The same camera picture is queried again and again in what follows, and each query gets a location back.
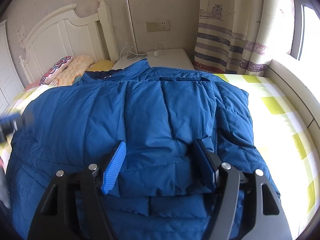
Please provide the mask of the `blue quilted puffer jacket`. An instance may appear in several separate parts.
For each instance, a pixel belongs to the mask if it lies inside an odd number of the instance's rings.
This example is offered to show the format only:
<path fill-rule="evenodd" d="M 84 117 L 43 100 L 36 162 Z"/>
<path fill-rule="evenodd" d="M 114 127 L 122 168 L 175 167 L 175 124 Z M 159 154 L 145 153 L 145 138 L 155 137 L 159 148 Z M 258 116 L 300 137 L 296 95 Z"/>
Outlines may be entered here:
<path fill-rule="evenodd" d="M 34 120 L 13 135 L 7 168 L 9 216 L 22 238 L 56 172 L 82 171 L 120 140 L 126 159 L 101 198 L 120 239 L 201 238 L 215 196 L 201 184 L 196 139 L 242 172 L 270 175 L 254 146 L 248 93 L 210 73 L 142 60 L 48 89 L 24 112 Z"/>

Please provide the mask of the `white wardrobe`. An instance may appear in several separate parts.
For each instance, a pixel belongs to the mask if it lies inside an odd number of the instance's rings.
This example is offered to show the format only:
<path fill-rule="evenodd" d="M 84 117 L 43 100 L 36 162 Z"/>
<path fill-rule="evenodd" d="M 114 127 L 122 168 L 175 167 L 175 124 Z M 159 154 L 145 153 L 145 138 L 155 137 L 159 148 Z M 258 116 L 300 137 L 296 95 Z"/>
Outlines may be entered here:
<path fill-rule="evenodd" d="M 24 91 L 24 87 L 18 77 L 13 63 L 8 39 L 6 22 L 1 22 L 0 27 L 0 96 L 1 96 L 1 115 L 8 109 L 15 97 Z"/>

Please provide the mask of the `colourful patterned pillow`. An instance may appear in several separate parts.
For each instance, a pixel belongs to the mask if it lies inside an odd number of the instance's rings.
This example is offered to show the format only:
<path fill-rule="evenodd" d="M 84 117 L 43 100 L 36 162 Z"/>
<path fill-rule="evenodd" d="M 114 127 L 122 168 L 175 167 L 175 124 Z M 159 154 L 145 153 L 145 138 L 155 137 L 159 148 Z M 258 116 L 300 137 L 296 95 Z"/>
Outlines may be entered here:
<path fill-rule="evenodd" d="M 73 61 L 72 56 L 65 56 L 57 61 L 40 79 L 39 85 L 50 84 L 58 75 L 60 75 Z"/>

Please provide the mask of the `yellow white checkered quilt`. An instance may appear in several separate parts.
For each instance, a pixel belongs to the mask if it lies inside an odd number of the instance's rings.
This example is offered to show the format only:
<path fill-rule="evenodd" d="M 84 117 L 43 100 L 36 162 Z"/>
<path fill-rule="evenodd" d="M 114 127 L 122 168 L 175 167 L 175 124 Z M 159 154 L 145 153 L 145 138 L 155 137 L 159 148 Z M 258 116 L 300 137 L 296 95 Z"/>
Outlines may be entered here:
<path fill-rule="evenodd" d="M 319 173 L 319 157 L 307 127 L 281 90 L 271 81 L 253 76 L 216 75 L 248 93 L 254 146 L 265 161 L 286 213 L 292 237 L 305 229 L 317 209 L 312 180 Z"/>

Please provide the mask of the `peach checkered pillow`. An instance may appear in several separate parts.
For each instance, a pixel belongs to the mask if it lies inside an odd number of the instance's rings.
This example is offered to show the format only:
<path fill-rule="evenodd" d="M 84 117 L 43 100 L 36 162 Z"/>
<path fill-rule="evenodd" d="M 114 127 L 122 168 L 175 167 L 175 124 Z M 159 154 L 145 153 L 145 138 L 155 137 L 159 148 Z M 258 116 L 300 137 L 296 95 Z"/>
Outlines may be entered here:
<path fill-rule="evenodd" d="M 86 70 L 94 63 L 94 58 L 88 55 L 76 56 L 68 67 L 49 85 L 54 87 L 71 86 L 79 81 Z"/>

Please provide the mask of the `yellow pillow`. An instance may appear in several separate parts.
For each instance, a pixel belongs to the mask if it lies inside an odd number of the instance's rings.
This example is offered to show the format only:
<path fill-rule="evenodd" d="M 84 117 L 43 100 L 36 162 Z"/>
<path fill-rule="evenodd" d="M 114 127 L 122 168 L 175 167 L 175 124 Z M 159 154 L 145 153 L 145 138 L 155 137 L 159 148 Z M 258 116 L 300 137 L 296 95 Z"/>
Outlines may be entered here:
<path fill-rule="evenodd" d="M 100 60 L 88 68 L 88 72 L 107 72 L 112 69 L 114 63 L 110 60 Z"/>

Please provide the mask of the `white wooden headboard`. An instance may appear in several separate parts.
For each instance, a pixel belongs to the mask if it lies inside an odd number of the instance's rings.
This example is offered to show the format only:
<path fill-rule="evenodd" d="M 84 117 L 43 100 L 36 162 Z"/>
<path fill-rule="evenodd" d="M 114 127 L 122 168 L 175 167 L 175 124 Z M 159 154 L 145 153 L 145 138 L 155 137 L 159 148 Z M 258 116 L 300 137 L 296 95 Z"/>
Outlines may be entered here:
<path fill-rule="evenodd" d="M 28 83 L 40 79 L 65 56 L 89 55 L 95 61 L 120 59 L 110 7 L 98 0 L 97 12 L 87 17 L 75 13 L 76 4 L 61 7 L 38 22 L 24 41 L 26 56 L 20 65 Z"/>

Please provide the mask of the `white bedside table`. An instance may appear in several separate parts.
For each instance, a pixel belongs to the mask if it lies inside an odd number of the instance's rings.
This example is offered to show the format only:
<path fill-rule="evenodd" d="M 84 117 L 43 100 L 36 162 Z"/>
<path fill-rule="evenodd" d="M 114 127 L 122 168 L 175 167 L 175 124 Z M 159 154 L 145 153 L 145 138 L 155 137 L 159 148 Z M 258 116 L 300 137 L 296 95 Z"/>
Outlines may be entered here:
<path fill-rule="evenodd" d="M 147 60 L 151 67 L 170 67 L 186 70 L 194 70 L 184 49 L 167 49 L 160 57 L 154 57 L 153 52 L 147 52 Z"/>

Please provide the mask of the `white slim desk lamp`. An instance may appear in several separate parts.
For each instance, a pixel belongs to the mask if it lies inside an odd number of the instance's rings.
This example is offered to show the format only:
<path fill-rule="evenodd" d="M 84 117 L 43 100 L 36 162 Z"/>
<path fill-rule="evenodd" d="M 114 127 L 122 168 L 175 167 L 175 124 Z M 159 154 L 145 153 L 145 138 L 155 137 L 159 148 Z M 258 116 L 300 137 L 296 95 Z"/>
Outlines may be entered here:
<path fill-rule="evenodd" d="M 146 54 L 146 52 L 139 52 L 138 51 L 135 29 L 134 29 L 134 25 L 133 25 L 132 13 L 131 13 L 131 8 L 130 8 L 130 2 L 129 2 L 129 0 L 125 0 L 125 3 L 126 3 L 127 15 L 128 15 L 128 19 L 129 19 L 132 42 L 133 42 L 133 46 L 131 47 L 131 49 L 129 49 L 129 54 L 127 55 L 126 58 L 128 60 L 136 60 L 136 59 L 146 57 L 147 54 Z"/>

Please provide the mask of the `patterned striped curtain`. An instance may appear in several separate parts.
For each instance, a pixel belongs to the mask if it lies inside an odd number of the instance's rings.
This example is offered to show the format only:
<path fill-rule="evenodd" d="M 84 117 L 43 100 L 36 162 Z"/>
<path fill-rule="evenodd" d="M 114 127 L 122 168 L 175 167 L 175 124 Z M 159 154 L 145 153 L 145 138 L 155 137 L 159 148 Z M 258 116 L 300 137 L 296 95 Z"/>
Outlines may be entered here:
<path fill-rule="evenodd" d="M 194 66 L 211 73 L 262 76 L 290 53 L 294 0 L 200 0 Z"/>

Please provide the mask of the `dark framed window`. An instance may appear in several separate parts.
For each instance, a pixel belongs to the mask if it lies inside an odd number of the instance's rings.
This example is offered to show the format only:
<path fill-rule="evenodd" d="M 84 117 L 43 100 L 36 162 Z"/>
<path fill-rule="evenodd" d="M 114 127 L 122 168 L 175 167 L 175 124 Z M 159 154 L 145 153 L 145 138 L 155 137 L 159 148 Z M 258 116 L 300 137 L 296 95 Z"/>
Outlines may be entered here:
<path fill-rule="evenodd" d="M 305 9 L 309 8 L 319 18 L 319 0 L 293 0 L 295 9 L 295 23 L 290 55 L 300 60 L 305 35 Z"/>

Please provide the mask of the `paper notice on wall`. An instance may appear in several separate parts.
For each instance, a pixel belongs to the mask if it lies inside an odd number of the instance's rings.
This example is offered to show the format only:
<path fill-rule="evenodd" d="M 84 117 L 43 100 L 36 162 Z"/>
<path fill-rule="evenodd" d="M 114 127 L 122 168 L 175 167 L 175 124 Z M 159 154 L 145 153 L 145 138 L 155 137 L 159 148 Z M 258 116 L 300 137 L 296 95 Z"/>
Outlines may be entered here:
<path fill-rule="evenodd" d="M 24 48 L 24 43 L 25 43 L 26 38 L 27 37 L 25 35 L 25 27 L 24 27 L 24 25 L 22 25 L 17 31 L 17 39 L 18 39 L 18 44 L 19 44 L 20 50 L 22 50 Z"/>

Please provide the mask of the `wall socket panel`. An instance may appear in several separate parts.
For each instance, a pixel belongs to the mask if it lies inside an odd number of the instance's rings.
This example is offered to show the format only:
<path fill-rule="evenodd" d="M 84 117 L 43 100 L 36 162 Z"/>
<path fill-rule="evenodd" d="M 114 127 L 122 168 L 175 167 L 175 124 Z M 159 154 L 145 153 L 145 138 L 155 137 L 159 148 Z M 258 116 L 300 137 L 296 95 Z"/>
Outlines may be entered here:
<path fill-rule="evenodd" d="M 169 31 L 169 30 L 170 30 L 169 20 L 146 22 L 147 32 Z"/>

